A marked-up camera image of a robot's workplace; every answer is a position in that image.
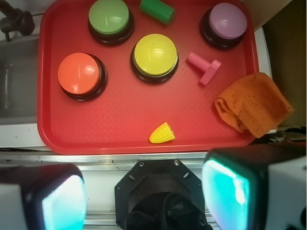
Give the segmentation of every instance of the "yellow button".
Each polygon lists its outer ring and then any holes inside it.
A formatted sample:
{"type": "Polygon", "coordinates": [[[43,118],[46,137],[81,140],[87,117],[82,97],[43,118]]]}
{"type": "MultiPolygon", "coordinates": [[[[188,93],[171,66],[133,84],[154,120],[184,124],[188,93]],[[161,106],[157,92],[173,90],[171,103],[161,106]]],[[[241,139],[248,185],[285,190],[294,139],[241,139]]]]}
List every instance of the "yellow button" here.
{"type": "Polygon", "coordinates": [[[140,70],[152,76],[169,72],[178,60],[174,43],[162,34],[143,37],[135,46],[134,59],[140,70]]]}

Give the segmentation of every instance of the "towel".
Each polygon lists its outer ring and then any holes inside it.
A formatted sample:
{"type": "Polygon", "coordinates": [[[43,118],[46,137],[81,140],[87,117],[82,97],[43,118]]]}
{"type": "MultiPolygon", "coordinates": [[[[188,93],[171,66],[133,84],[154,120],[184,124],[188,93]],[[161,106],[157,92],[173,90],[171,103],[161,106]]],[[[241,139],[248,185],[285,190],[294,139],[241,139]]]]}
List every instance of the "towel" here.
{"type": "Polygon", "coordinates": [[[218,96],[215,107],[227,124],[256,138],[276,129],[294,111],[265,73],[237,80],[218,96]]]}

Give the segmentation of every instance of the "purple button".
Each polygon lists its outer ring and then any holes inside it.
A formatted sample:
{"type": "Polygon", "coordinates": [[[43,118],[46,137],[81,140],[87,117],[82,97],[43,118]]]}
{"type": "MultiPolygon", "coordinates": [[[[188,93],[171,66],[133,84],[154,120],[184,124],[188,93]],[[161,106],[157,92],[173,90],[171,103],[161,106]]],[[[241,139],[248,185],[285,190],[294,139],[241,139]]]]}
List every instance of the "purple button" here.
{"type": "Polygon", "coordinates": [[[247,27],[244,13],[235,5],[220,3],[213,7],[209,23],[212,30],[225,39],[236,39],[240,37],[247,27]]]}

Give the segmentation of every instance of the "toy corn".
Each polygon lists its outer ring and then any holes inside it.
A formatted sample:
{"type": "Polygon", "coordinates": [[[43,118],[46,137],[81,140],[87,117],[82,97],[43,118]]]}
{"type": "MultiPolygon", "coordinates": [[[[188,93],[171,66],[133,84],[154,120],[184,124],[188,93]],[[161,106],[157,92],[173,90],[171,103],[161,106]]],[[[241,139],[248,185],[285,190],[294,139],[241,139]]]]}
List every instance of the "toy corn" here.
{"type": "Polygon", "coordinates": [[[167,122],[164,122],[162,125],[156,128],[149,137],[149,141],[153,144],[164,143],[174,139],[174,132],[167,122]]]}

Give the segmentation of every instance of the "toy bolt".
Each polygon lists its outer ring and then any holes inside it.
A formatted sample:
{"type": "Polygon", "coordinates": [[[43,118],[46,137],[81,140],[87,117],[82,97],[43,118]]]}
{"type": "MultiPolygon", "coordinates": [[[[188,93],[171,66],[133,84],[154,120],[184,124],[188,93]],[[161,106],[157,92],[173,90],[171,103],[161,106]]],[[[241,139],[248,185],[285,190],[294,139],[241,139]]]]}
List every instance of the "toy bolt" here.
{"type": "Polygon", "coordinates": [[[218,60],[214,60],[212,63],[209,63],[195,53],[189,54],[188,62],[205,72],[200,80],[200,82],[204,85],[208,84],[208,82],[216,74],[216,72],[221,66],[221,62],[219,62],[218,60]]]}

